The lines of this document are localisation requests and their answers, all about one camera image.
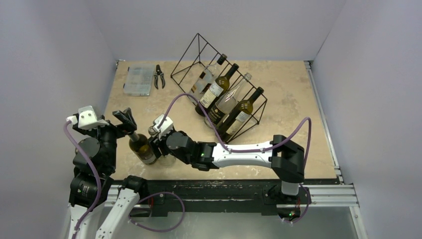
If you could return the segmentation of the square clear bottle black cap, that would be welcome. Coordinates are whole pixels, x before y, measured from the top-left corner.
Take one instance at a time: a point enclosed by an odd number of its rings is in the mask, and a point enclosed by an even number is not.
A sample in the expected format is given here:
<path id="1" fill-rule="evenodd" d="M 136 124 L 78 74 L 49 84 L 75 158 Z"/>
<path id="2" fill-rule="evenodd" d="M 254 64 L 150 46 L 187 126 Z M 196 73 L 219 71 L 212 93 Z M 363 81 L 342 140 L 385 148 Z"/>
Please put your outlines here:
<path id="1" fill-rule="evenodd" d="M 216 63 L 207 65 L 201 72 L 197 81 L 191 87 L 189 94 L 194 96 L 199 101 L 210 87 L 212 82 L 221 73 L 221 66 L 226 61 L 226 59 L 227 56 L 225 54 L 221 54 Z"/>

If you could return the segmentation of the clear champagne bottle black label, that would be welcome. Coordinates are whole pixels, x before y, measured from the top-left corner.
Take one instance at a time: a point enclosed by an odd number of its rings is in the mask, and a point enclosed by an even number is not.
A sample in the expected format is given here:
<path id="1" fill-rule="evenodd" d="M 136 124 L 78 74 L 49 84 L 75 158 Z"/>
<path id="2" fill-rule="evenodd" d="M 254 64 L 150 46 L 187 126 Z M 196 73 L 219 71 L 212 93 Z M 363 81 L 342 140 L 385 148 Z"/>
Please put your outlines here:
<path id="1" fill-rule="evenodd" d="M 208 127 L 212 125 L 217 128 L 218 125 L 222 122 L 223 119 L 231 112 L 231 110 L 237 105 L 239 102 L 239 96 L 246 85 L 252 78 L 250 73 L 244 74 L 243 78 L 236 83 L 230 90 L 224 93 L 217 102 L 211 107 L 208 112 L 208 117 L 211 121 L 204 119 L 205 124 Z"/>

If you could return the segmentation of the olive green wine bottle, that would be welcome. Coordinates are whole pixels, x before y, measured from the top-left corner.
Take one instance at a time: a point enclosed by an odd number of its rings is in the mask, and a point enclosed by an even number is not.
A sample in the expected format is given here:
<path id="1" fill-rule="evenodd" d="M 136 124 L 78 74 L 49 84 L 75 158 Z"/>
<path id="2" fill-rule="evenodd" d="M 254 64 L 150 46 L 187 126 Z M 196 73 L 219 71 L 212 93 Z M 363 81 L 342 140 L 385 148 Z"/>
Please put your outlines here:
<path id="1" fill-rule="evenodd" d="M 237 103 L 217 129 L 221 141 L 227 143 L 245 123 L 245 121 L 249 119 L 253 113 L 254 102 L 263 94 L 263 92 L 264 89 L 262 87 L 258 87 L 248 99 L 244 99 Z"/>

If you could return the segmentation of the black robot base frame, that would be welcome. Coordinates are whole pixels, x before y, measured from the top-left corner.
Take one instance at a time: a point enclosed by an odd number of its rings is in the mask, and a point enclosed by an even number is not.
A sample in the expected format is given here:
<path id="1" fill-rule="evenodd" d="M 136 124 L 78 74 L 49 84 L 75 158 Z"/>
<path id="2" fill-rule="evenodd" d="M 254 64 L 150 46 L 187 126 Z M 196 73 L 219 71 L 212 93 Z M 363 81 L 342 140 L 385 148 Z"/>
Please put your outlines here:
<path id="1" fill-rule="evenodd" d="M 307 179 L 299 198 L 281 195 L 276 179 L 256 180 L 149 180 L 153 194 L 134 206 L 131 217 L 166 217 L 170 212 L 259 213 L 296 218 L 306 207 L 358 205 L 353 185 L 337 179 Z"/>

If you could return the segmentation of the clear glass bottle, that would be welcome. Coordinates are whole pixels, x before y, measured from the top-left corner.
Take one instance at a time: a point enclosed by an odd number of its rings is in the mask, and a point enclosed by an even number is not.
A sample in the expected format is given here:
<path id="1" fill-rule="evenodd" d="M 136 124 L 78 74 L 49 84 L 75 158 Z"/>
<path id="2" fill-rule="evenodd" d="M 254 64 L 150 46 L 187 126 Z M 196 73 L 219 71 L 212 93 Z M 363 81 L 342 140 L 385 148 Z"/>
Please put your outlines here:
<path id="1" fill-rule="evenodd" d="M 174 156 L 172 156 L 171 154 L 169 154 L 167 156 L 161 156 L 160 158 L 157 158 L 157 160 L 161 165 L 166 166 L 166 167 L 170 167 L 170 166 L 174 165 L 176 158 Z"/>

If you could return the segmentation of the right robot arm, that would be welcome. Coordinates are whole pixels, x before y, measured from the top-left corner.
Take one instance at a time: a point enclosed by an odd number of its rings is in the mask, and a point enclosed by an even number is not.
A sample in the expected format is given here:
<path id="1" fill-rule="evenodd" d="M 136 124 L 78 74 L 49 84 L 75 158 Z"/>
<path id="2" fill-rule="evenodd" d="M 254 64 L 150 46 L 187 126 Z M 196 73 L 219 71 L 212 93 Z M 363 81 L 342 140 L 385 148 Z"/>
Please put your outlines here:
<path id="1" fill-rule="evenodd" d="M 257 144 L 227 145 L 216 142 L 195 142 L 183 131 L 148 140 L 156 157 L 171 155 L 200 171 L 231 166 L 261 166 L 272 169 L 281 180 L 280 198 L 287 203 L 299 196 L 305 179 L 307 150 L 290 137 L 274 135 Z"/>

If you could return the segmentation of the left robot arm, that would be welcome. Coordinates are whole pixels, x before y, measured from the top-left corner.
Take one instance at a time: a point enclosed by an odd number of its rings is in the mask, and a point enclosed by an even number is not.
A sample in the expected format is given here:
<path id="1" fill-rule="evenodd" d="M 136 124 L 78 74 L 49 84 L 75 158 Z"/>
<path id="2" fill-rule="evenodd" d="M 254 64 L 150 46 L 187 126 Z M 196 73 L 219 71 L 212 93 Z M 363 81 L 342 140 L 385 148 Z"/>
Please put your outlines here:
<path id="1" fill-rule="evenodd" d="M 70 184 L 71 224 L 69 238 L 92 239 L 116 169 L 117 140 L 136 131 L 130 108 L 114 111 L 114 125 L 98 116 L 92 106 L 82 107 L 66 118 L 63 130 L 75 147 L 74 178 Z"/>

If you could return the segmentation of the dark green wine bottle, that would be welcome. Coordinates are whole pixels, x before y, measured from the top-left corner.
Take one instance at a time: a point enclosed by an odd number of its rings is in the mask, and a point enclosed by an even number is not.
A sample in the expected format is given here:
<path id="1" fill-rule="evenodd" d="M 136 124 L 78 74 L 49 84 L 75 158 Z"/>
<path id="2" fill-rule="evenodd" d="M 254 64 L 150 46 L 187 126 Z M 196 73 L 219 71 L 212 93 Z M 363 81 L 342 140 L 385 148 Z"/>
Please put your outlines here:
<path id="1" fill-rule="evenodd" d="M 229 81 L 238 68 L 239 65 L 234 63 L 225 75 L 219 76 L 215 79 L 195 107 L 195 111 L 199 115 L 203 117 L 207 115 L 217 100 L 227 92 L 230 87 Z"/>

